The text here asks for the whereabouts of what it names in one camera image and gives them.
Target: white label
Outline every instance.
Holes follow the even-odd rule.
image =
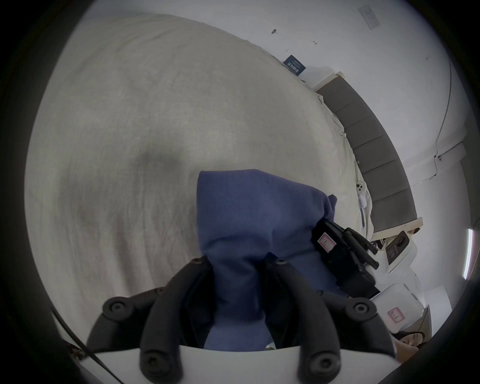
[[[405,316],[402,311],[397,307],[393,308],[391,311],[388,311],[388,316],[394,321],[395,324],[405,320]]]
[[[318,243],[322,246],[324,250],[329,253],[333,247],[336,246],[336,242],[333,241],[333,239],[327,235],[326,232],[318,239]]]

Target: electrical cable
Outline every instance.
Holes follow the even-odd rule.
[[[480,217],[479,217],[477,220],[475,220],[475,223],[473,223],[473,225],[472,225],[472,229],[475,229],[475,226],[477,225],[477,223],[479,222],[479,220],[480,220]]]
[[[444,128],[445,119],[447,117],[447,112],[448,112],[448,107],[450,106],[450,96],[452,95],[452,62],[450,61],[450,59],[448,59],[448,69],[449,69],[449,72],[450,72],[450,89],[448,90],[448,101],[447,101],[447,108],[445,109],[444,119],[442,120],[442,125],[440,125],[440,130],[438,131],[438,135],[437,135],[437,138],[435,140],[436,151],[435,151],[435,156],[433,157],[433,163],[435,164],[435,174],[433,176],[430,176],[430,177],[422,180],[422,181],[419,181],[418,183],[415,183],[414,185],[412,185],[412,187],[414,187],[417,184],[423,183],[426,180],[431,180],[435,176],[438,175],[438,167],[437,167],[437,163],[435,162],[435,159],[438,156],[438,145],[437,144],[438,144],[438,139],[440,138],[440,134],[442,133],[442,129]]]
[[[65,332],[72,338],[72,340],[82,349],[85,354],[90,357],[94,362],[96,362],[100,367],[102,367],[105,371],[110,373],[115,380],[117,380],[120,384],[124,384],[122,380],[120,380],[103,362],[100,360],[95,353],[93,353],[82,341],[77,337],[77,335],[70,329],[70,327],[67,325],[65,320],[60,316],[58,313],[57,309],[53,306],[53,303],[50,302],[50,310],[53,313],[53,316],[57,319],[57,321],[60,323],[62,328],[65,330]]]

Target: upholstered headboard panel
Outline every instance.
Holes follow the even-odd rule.
[[[375,232],[415,220],[417,211],[403,165],[367,104],[341,76],[317,93],[345,128],[372,197]]]

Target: blue cloth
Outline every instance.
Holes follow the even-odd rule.
[[[256,265],[269,252],[288,260],[314,289],[343,294],[311,243],[322,218],[334,218],[336,197],[258,170],[200,172],[197,230],[214,269],[217,311],[205,349],[264,350]]]

